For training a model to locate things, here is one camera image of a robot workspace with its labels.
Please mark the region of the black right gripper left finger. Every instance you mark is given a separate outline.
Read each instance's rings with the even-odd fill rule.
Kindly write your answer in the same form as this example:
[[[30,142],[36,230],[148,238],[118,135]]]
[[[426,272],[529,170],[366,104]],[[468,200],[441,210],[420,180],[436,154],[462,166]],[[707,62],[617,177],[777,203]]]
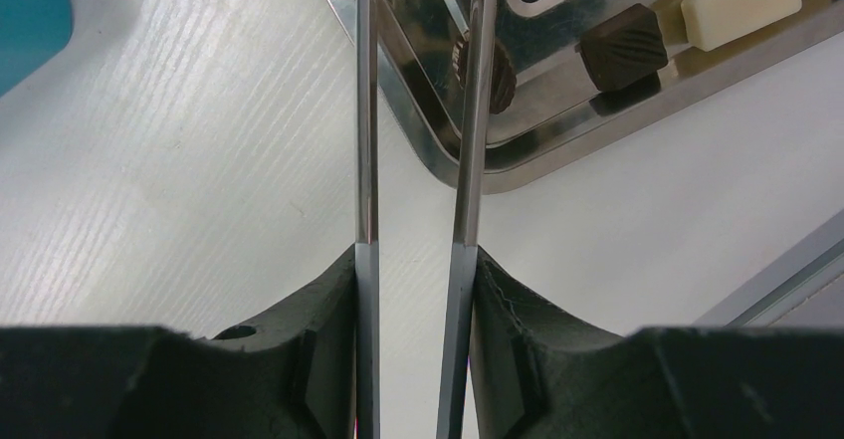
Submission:
[[[350,438],[354,253],[213,338],[160,326],[1,331],[5,438]]]

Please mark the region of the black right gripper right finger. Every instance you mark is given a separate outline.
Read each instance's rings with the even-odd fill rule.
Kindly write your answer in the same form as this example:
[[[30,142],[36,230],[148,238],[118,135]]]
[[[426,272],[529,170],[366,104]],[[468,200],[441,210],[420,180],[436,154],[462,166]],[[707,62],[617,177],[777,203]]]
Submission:
[[[843,331],[617,335],[478,257],[470,359],[484,438],[839,438]]]

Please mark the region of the steel serving tongs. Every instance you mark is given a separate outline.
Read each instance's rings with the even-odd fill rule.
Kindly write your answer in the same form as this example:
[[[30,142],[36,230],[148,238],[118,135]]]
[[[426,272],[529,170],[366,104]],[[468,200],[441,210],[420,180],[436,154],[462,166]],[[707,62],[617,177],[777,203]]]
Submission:
[[[436,435],[463,432],[498,0],[471,0],[466,93],[445,318]],[[377,2],[355,0],[357,435],[380,435],[377,147]]]

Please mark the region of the teal chocolate box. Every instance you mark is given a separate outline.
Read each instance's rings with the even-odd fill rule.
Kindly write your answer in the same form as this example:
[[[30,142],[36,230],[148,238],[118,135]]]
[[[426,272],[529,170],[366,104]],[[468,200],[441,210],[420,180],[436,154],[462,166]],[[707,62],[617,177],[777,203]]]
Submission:
[[[1,93],[54,58],[72,33],[71,0],[1,0]]]

